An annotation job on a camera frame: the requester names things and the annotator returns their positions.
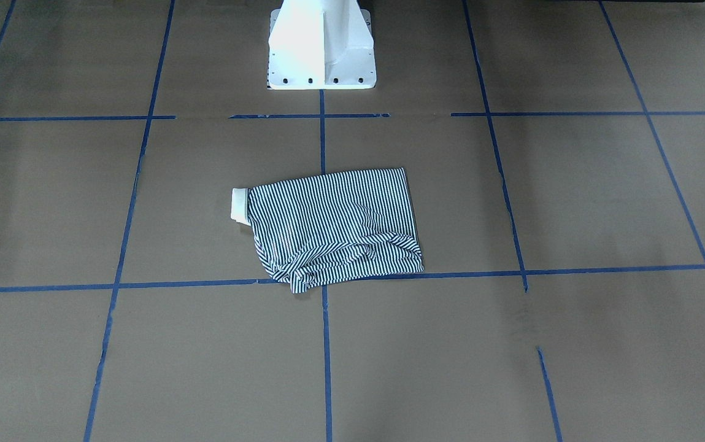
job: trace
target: gray surface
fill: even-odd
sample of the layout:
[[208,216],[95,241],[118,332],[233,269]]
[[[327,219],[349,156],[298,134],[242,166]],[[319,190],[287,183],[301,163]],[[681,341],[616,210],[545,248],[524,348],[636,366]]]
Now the gray surface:
[[[463,3],[368,2],[378,85],[325,111],[392,115],[324,132],[227,118],[320,111],[264,87],[279,3],[177,0],[155,103],[177,119],[150,124],[128,237],[144,120],[0,122],[0,440],[83,440],[113,293],[91,442],[316,442],[327,409],[336,442],[554,441],[536,346],[567,442],[705,440],[705,269],[647,119],[493,118],[525,266],[548,273],[525,294],[487,119],[450,116],[484,109]],[[168,5],[19,0],[0,117],[147,114]],[[605,8],[647,108],[705,110],[705,4]],[[469,10],[493,111],[641,110],[596,2]],[[705,117],[653,120],[705,246]],[[252,284],[229,219],[232,187],[321,173],[323,152],[406,168],[429,272],[330,286],[329,342],[322,291]],[[89,290],[121,246],[140,288]],[[142,288],[162,282],[184,286]]]
[[125,291],[94,440],[321,440],[322,305],[282,285]]
[[81,440],[109,291],[0,293],[0,442]]

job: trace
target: striped pillowcase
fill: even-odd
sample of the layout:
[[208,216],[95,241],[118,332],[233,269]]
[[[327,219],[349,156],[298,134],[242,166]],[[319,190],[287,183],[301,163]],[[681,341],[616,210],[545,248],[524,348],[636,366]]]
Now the striped pillowcase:
[[293,293],[423,271],[403,168],[346,171],[248,190],[257,255]]

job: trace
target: striped fabric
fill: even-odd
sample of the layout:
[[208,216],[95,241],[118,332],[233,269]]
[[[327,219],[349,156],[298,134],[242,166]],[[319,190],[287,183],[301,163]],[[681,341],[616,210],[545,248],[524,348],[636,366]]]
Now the striped fabric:
[[423,271],[404,169],[347,171],[248,190],[265,270],[293,293]]

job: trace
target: folded cloth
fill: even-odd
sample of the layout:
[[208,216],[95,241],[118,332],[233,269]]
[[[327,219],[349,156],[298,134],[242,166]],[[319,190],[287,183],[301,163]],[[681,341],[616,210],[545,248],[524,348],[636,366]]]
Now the folded cloth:
[[293,293],[423,271],[403,168],[260,185],[248,190],[246,203],[265,271]]

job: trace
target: white metal bracket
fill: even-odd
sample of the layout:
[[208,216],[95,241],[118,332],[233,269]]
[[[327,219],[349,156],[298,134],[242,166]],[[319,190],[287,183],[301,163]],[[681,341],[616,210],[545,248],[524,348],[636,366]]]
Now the white metal bracket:
[[271,12],[271,89],[369,89],[377,83],[371,14],[356,0],[284,0]]

